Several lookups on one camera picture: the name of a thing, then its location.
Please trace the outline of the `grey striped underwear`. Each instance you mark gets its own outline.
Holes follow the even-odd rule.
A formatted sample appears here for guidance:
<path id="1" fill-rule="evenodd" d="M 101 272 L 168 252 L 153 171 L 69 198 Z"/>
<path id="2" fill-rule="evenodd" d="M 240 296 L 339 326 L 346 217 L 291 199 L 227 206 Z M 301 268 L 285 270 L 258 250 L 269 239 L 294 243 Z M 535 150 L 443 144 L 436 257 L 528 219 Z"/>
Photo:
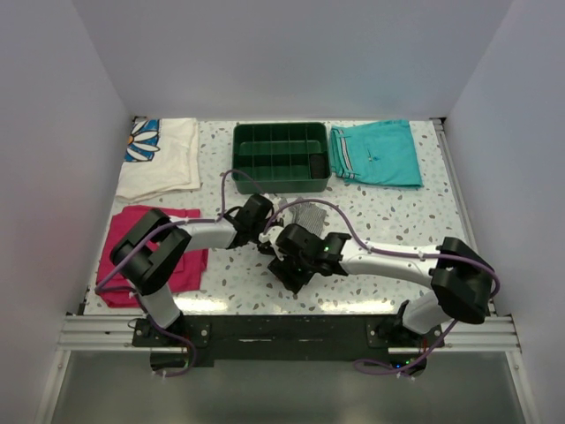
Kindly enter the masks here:
<path id="1" fill-rule="evenodd" d="M 300 202 L 289 206 L 291 222 L 296 223 L 316 236 L 324 229 L 327 211 L 312 202 Z"/>

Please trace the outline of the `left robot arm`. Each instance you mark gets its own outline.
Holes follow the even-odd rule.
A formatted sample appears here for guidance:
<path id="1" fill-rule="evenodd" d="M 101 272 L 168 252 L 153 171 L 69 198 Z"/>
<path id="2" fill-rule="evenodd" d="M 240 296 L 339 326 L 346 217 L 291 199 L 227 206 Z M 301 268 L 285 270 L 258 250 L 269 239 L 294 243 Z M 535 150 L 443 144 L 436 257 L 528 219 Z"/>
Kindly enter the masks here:
<path id="1" fill-rule="evenodd" d="M 176 345 L 188 335 L 185 318 L 169 286 L 170 277 L 186 253 L 207 249 L 230 250 L 259 242 L 259 233 L 274 213 L 271 200 L 254 194 L 241 207 L 217 219 L 174 220 L 152 208 L 109 253 L 114 269 L 107 283 L 121 274 L 135 291 L 153 323 L 151 334 L 163 346 Z"/>

